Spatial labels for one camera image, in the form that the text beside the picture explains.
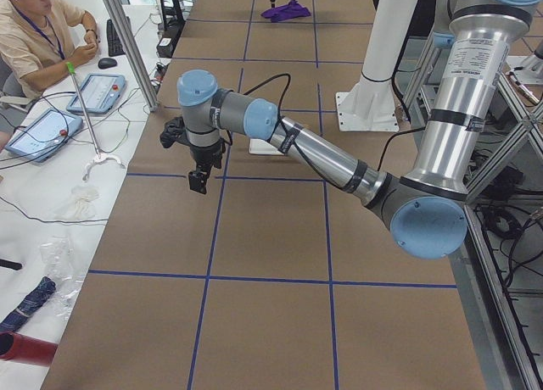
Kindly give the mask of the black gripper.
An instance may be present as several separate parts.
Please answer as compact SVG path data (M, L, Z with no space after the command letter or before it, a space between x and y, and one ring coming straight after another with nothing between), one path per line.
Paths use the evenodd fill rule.
M226 152L225 140L219 139L210 146L200 147L187 141L196 168L188 173L189 187L200 194L207 193L207 181L212 168L222 168L222 157Z

